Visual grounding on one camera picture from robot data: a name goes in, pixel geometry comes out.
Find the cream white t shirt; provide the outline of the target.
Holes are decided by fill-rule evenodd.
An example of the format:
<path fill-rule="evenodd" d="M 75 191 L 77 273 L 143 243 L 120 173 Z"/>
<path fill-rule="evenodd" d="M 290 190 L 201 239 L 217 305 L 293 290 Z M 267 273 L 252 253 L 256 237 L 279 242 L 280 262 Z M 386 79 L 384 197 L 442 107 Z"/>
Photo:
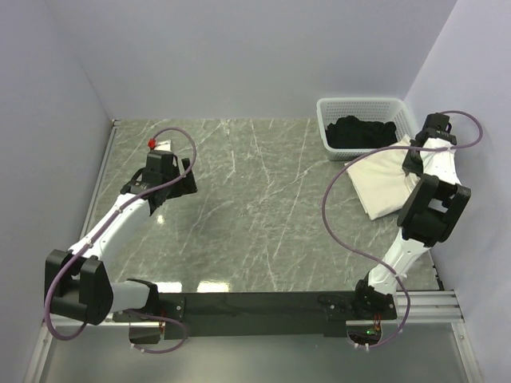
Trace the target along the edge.
<path fill-rule="evenodd" d="M 375 153 L 347 169 L 370 220 L 400 210 L 418 183 L 419 176 L 402 168 L 406 154 L 407 150 Z"/>

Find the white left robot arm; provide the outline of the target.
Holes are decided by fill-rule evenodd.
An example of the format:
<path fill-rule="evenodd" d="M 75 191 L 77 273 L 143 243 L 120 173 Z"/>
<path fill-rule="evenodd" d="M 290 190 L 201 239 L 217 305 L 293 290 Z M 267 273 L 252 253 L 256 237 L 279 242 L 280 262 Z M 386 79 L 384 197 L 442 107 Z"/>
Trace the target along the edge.
<path fill-rule="evenodd" d="M 114 283 L 109 266 L 134 231 L 167 200 L 197 191 L 195 158 L 179 160 L 151 143 L 145 166 L 121 188 L 99 223 L 67 251 L 52 251 L 45 264 L 45 316 L 98 325 L 117 311 L 158 313 L 156 284 L 140 279 Z"/>

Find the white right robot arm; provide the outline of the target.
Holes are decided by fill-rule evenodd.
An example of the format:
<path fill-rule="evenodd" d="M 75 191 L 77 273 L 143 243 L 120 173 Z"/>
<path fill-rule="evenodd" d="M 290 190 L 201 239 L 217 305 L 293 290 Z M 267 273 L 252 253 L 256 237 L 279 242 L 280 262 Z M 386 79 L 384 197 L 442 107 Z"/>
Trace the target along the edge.
<path fill-rule="evenodd" d="M 432 113 L 422 130 L 410 142 L 402 164 L 408 176 L 418 183 L 398 215 L 398 234 L 382 263 L 366 276 L 370 290 L 392 295 L 398 280 L 413 263 L 437 243 L 444 243 L 458 223 L 472 195 L 462 185 L 455 167 L 457 138 L 452 134 L 448 113 Z"/>

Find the white plastic laundry basket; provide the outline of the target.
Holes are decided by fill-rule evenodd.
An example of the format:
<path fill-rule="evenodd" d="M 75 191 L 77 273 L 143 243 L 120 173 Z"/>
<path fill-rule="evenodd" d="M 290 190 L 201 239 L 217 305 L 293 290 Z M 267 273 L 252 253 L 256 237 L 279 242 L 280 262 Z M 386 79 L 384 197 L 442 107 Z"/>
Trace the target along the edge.
<path fill-rule="evenodd" d="M 395 97 L 327 97 L 316 103 L 319 134 L 330 161 L 348 161 L 418 132 L 405 102 Z"/>

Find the black t shirt in basket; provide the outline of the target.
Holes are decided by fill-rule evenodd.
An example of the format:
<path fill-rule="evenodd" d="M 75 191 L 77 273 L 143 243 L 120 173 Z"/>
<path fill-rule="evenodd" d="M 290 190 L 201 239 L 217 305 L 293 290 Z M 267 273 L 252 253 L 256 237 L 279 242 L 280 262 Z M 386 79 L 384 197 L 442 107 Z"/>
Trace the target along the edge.
<path fill-rule="evenodd" d="M 326 128 L 327 143 L 335 149 L 382 148 L 398 142 L 394 122 L 364 121 L 340 117 Z"/>

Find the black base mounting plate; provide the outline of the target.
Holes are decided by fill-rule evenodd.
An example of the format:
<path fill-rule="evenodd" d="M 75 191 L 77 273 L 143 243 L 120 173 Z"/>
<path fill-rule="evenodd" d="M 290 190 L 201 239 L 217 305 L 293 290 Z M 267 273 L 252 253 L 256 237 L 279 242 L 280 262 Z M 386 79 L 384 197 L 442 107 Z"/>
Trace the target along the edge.
<path fill-rule="evenodd" d="M 354 291 L 161 293 L 163 314 L 192 337 L 322 334 L 345 338 L 350 321 L 394 320 L 389 295 L 368 301 Z"/>

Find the aluminium frame rail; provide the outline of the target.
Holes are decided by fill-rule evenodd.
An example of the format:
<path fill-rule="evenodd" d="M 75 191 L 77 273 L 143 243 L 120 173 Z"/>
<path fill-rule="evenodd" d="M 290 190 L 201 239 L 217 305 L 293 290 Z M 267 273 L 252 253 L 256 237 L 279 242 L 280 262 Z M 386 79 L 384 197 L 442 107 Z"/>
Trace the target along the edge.
<path fill-rule="evenodd" d="M 192 338 L 160 356 L 133 349 L 128 323 L 106 322 L 72 342 L 42 330 L 27 382 L 479 382 L 452 291 L 413 291 L 401 338 L 366 352 L 319 335 Z"/>

